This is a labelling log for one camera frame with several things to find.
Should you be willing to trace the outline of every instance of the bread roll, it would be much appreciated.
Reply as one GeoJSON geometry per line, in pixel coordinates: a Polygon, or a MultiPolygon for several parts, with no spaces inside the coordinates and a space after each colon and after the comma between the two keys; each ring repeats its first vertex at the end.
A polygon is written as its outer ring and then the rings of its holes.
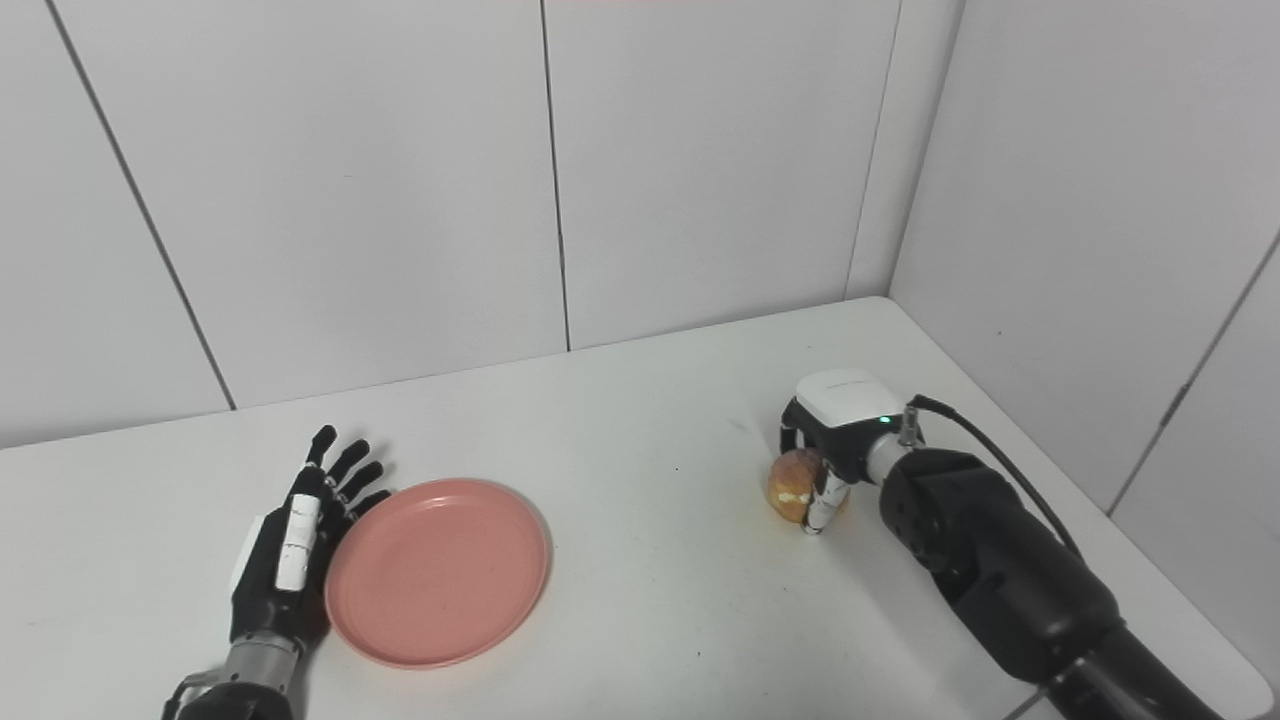
{"type": "MultiPolygon", "coordinates": [[[[809,497],[813,495],[813,482],[822,471],[822,456],[808,447],[792,450],[782,454],[769,468],[768,495],[769,505],[778,511],[778,515],[790,523],[804,520],[804,512],[809,507],[809,497]]],[[[841,509],[849,503],[849,497],[840,505],[841,509]]]]}

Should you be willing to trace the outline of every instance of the robot finger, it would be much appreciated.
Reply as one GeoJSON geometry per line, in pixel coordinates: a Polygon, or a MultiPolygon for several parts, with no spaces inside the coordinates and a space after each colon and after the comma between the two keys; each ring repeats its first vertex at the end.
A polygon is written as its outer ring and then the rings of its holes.
{"type": "Polygon", "coordinates": [[[379,502],[387,500],[390,496],[392,496],[392,491],[389,491],[389,489],[380,489],[380,491],[370,495],[365,500],[361,500],[360,502],[357,502],[355,507],[352,507],[351,510],[347,511],[347,518],[349,518],[351,521],[355,523],[356,520],[358,520],[362,516],[365,516],[366,512],[369,512],[370,510],[372,510],[375,505],[378,505],[379,502]]]}
{"type": "Polygon", "coordinates": [[[347,477],[347,473],[356,466],[356,462],[364,460],[366,455],[369,455],[369,442],[364,439],[357,439],[347,446],[347,450],[343,450],[338,460],[334,461],[333,468],[329,468],[329,487],[337,489],[342,479],[347,477]]]}
{"type": "Polygon", "coordinates": [[[293,479],[293,487],[289,488],[289,496],[292,497],[294,495],[310,495],[319,498],[321,503],[333,498],[324,470],[310,462],[303,465],[302,469],[298,470],[298,475],[293,479]]]}
{"type": "Polygon", "coordinates": [[[338,518],[338,520],[328,528],[326,537],[330,538],[330,541],[333,542],[333,547],[337,547],[337,544],[342,542],[342,538],[347,536],[347,532],[351,530],[351,528],[356,524],[356,520],[360,520],[366,512],[372,510],[375,505],[387,500],[390,496],[392,491],[380,489],[375,493],[371,493],[365,500],[361,500],[360,502],[356,503],[355,507],[342,514],[338,518]]]}
{"type": "Polygon", "coordinates": [[[369,465],[356,470],[356,474],[334,493],[334,498],[343,505],[351,505],[362,489],[371,486],[380,477],[383,477],[383,464],[374,460],[369,465]]]}
{"type": "Polygon", "coordinates": [[[307,452],[307,464],[319,465],[324,461],[324,454],[333,447],[333,441],[338,439],[338,430],[333,425],[320,428],[316,437],[311,438],[311,451],[307,452]]]}

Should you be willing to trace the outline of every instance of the black cable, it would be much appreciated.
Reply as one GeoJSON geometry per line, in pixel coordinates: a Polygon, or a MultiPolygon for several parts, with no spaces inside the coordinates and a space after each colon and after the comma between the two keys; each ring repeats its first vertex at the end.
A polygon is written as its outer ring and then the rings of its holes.
{"type": "Polygon", "coordinates": [[[1052,525],[1053,532],[1057,533],[1057,537],[1062,541],[1062,546],[1066,547],[1071,555],[1084,560],[1080,555],[1080,548],[1076,547],[1075,541],[1071,539],[1071,533],[1066,532],[1066,525],[1062,524],[1062,520],[1059,519],[1057,514],[1053,512],[1053,509],[1048,506],[1048,502],[1046,502],[1036,487],[1032,486],[1032,482],[1027,479],[1027,475],[1018,469],[1018,465],[1014,465],[1014,461],[1010,460],[1009,456],[1005,455],[1005,452],[1000,450],[1000,447],[989,437],[987,437],[987,433],[979,430],[978,425],[970,423],[969,419],[956,411],[955,407],[951,407],[941,400],[933,400],[932,397],[924,395],[916,395],[906,405],[909,407],[928,410],[929,413],[942,415],[968,430],[974,439],[987,448],[987,452],[995,456],[995,459],[1004,465],[1005,470],[1014,478],[1014,482],[1018,483],[1018,487],[1023,488],[1023,492],[1032,498],[1032,502],[1036,503],[1036,507],[1039,509],[1041,514],[1044,515],[1044,519],[1048,520],[1048,524],[1052,525]]]}

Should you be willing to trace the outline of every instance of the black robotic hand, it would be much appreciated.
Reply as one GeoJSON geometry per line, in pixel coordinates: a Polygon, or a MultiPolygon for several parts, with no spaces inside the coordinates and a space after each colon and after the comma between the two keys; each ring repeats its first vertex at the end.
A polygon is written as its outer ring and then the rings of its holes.
{"type": "Polygon", "coordinates": [[[292,720],[287,692],[303,656],[329,629],[324,583],[329,562],[356,520],[390,497],[357,496],[381,477],[358,439],[325,471],[324,455],[338,433],[325,425],[311,441],[306,464],[284,502],[264,518],[232,592],[230,652],[221,670],[188,676],[165,703],[169,720],[292,720]],[[182,706],[189,688],[209,691],[182,706]]]}

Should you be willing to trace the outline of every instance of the wall seam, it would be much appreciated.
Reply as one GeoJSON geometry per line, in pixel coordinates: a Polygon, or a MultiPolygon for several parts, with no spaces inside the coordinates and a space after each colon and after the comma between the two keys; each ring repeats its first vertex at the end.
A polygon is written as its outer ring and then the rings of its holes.
{"type": "Polygon", "coordinates": [[[142,214],[142,220],[147,227],[147,232],[151,234],[151,242],[155,245],[156,252],[160,254],[160,261],[164,263],[165,270],[169,273],[169,279],[173,282],[173,287],[178,292],[178,300],[182,301],[182,307],[187,313],[187,319],[191,322],[192,329],[196,331],[196,340],[200,341],[200,348],[205,352],[205,359],[209,361],[209,366],[214,372],[218,387],[223,391],[223,398],[227,401],[227,407],[229,410],[236,410],[236,400],[232,397],[230,388],[227,387],[227,379],[223,377],[221,368],[218,366],[218,360],[214,357],[214,350],[209,346],[209,340],[205,337],[204,328],[200,327],[200,320],[196,318],[196,310],[192,307],[191,300],[187,297],[187,291],[182,287],[182,281],[178,278],[178,270],[174,268],[173,260],[169,258],[169,251],[165,249],[164,241],[160,240],[160,231],[156,229],[151,211],[147,209],[147,204],[142,199],[142,191],[138,188],[133,172],[129,169],[129,164],[124,159],[124,151],[120,149],[115,132],[111,129],[111,124],[106,120],[106,111],[99,101],[97,92],[93,91],[93,85],[88,79],[88,73],[84,70],[84,64],[81,61],[81,56],[76,51],[74,44],[72,44],[72,37],[67,32],[63,17],[54,5],[54,0],[45,0],[45,6],[49,9],[50,17],[54,19],[54,26],[58,28],[58,35],[63,40],[63,46],[70,56],[72,67],[76,68],[76,74],[79,77],[81,86],[83,86],[84,94],[88,96],[88,101],[93,106],[97,122],[102,126],[102,132],[106,135],[106,142],[111,146],[111,154],[115,156],[115,161],[120,167],[124,182],[128,184],[129,192],[133,195],[133,201],[137,204],[138,211],[142,214]]]}
{"type": "Polygon", "coordinates": [[[947,60],[942,68],[942,81],[938,82],[938,90],[933,97],[933,111],[929,114],[929,128],[924,133],[924,147],[920,149],[920,159],[916,161],[915,167],[915,179],[911,182],[911,192],[906,199],[906,210],[902,213],[902,229],[897,237],[897,245],[893,249],[893,261],[890,263],[893,268],[890,270],[888,290],[886,291],[886,295],[890,297],[892,297],[893,277],[897,274],[897,261],[902,256],[902,243],[906,242],[906,228],[911,223],[911,210],[915,209],[915,193],[920,190],[920,177],[924,176],[924,163],[929,156],[929,145],[933,142],[933,127],[938,122],[938,110],[942,109],[942,94],[947,87],[947,77],[951,76],[951,60],[955,59],[956,44],[960,40],[960,26],[964,23],[964,13],[968,4],[968,0],[960,0],[956,6],[956,17],[954,24],[951,26],[951,37],[947,40],[947,60]]]}
{"type": "Polygon", "coordinates": [[[543,77],[547,78],[547,127],[552,141],[552,192],[556,199],[556,243],[561,261],[561,306],[564,310],[564,351],[573,350],[568,327],[568,272],[564,263],[564,220],[559,202],[559,161],[556,155],[556,110],[552,105],[552,53],[547,41],[547,0],[538,0],[543,22],[543,77]]]}
{"type": "Polygon", "coordinates": [[[893,18],[893,37],[888,42],[888,60],[884,61],[884,81],[881,83],[881,104],[876,111],[876,129],[872,131],[872,151],[867,154],[867,173],[863,176],[863,196],[858,201],[858,220],[854,223],[854,237],[849,247],[849,269],[845,272],[845,290],[840,291],[842,300],[849,300],[849,281],[854,277],[854,258],[858,255],[858,233],[863,229],[867,215],[867,187],[872,181],[872,167],[876,164],[876,140],[879,137],[879,124],[884,118],[884,96],[888,94],[888,78],[893,72],[893,53],[897,50],[897,28],[902,24],[902,4],[897,0],[897,17],[893,18]]]}
{"type": "Polygon", "coordinates": [[[1120,507],[1120,501],[1124,500],[1125,495],[1128,495],[1129,488],[1133,486],[1133,482],[1138,478],[1138,473],[1142,471],[1142,466],[1147,462],[1147,459],[1151,456],[1152,451],[1156,450],[1156,445],[1160,442],[1160,437],[1165,434],[1165,428],[1169,427],[1169,423],[1178,414],[1178,409],[1181,406],[1183,398],[1187,397],[1188,391],[1190,391],[1192,386],[1196,384],[1196,379],[1199,378],[1201,370],[1203,370],[1204,365],[1208,364],[1210,356],[1213,355],[1213,351],[1217,350],[1219,343],[1222,342],[1222,336],[1226,334],[1228,328],[1230,328],[1231,323],[1235,322],[1235,315],[1239,314],[1240,307],[1244,306],[1244,302],[1248,300],[1249,293],[1253,292],[1253,286],[1258,283],[1258,278],[1262,277],[1263,270],[1266,270],[1267,265],[1271,263],[1271,258],[1275,256],[1277,246],[1280,246],[1280,232],[1276,232],[1276,236],[1271,240],[1271,243],[1262,254],[1262,260],[1258,261],[1257,266],[1253,268],[1253,273],[1251,273],[1249,278],[1244,282],[1244,287],[1240,288],[1240,292],[1239,295],[1236,295],[1235,301],[1231,304],[1231,307],[1226,311],[1226,316],[1222,319],[1222,323],[1219,324],[1217,332],[1215,332],[1213,337],[1210,340],[1208,347],[1204,348],[1204,352],[1201,354],[1199,360],[1192,369],[1190,377],[1188,377],[1187,382],[1183,383],[1174,393],[1174,400],[1169,404],[1169,407],[1165,410],[1165,414],[1160,418],[1160,423],[1156,425],[1156,432],[1152,433],[1151,439],[1147,441],[1147,446],[1143,447],[1142,455],[1138,456],[1138,461],[1134,464],[1133,470],[1129,471],[1129,475],[1120,486],[1120,491],[1116,492],[1115,500],[1112,500],[1111,505],[1107,506],[1106,509],[1107,518],[1115,515],[1116,509],[1120,507]]]}

